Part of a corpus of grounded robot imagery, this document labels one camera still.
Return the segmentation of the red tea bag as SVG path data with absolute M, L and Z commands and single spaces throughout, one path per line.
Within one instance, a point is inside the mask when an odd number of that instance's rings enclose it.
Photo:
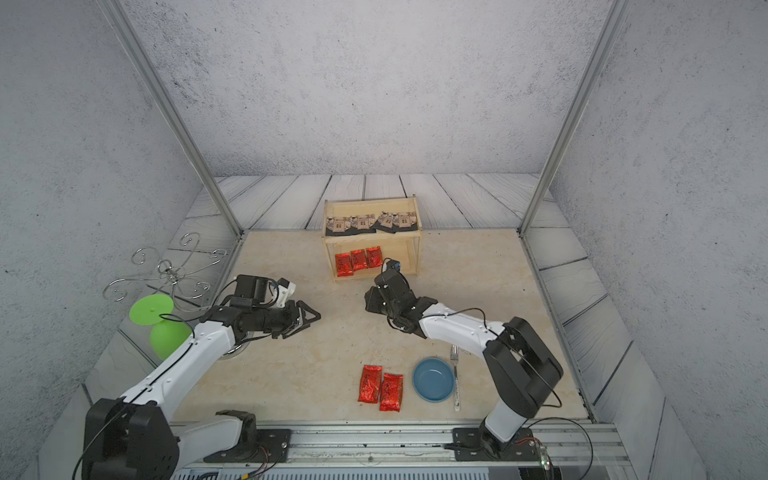
M 337 277 L 352 276 L 355 272 L 351 255 L 349 253 L 336 254 L 335 267 Z
M 358 390 L 358 401 L 368 404 L 378 404 L 383 378 L 383 368 L 375 365 L 364 365 Z
M 399 412 L 402 407 L 404 377 L 400 374 L 384 373 L 380 385 L 380 411 Z
M 368 269 L 367 253 L 364 249 L 353 250 L 350 252 L 351 263 L 354 271 Z
M 369 268 L 380 268 L 383 264 L 383 255 L 379 246 L 370 247 L 365 250 L 367 266 Z

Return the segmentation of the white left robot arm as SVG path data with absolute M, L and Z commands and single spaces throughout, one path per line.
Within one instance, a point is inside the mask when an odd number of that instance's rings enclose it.
M 250 477 L 287 460 L 288 429 L 258 431 L 254 415 L 220 411 L 185 427 L 170 422 L 202 376 L 237 346 L 267 337 L 288 338 L 319 320 L 302 301 L 281 308 L 217 305 L 147 378 L 116 399 L 101 399 L 85 418 L 84 448 L 72 476 L 81 479 L 169 479 L 205 458 L 255 462 Z

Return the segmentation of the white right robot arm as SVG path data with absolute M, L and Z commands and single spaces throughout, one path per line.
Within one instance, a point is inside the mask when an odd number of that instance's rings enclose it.
M 492 322 L 418 297 L 394 268 L 375 277 L 364 298 L 365 310 L 385 316 L 392 328 L 443 341 L 485 362 L 498 401 L 478 428 L 477 449 L 491 458 L 499 459 L 521 439 L 518 431 L 547 405 L 563 377 L 561 364 L 523 318 Z

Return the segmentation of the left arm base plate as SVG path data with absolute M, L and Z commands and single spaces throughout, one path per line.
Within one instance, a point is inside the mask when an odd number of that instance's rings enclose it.
M 208 464 L 285 463 L 291 443 L 291 429 L 243 428 L 238 443 L 203 459 Z

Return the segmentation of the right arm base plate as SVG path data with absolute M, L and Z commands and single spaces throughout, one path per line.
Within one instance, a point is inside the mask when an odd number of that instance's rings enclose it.
M 496 439 L 485 428 L 454 428 L 452 441 L 443 448 L 459 462 L 539 461 L 540 447 L 529 428 L 519 429 L 507 442 Z

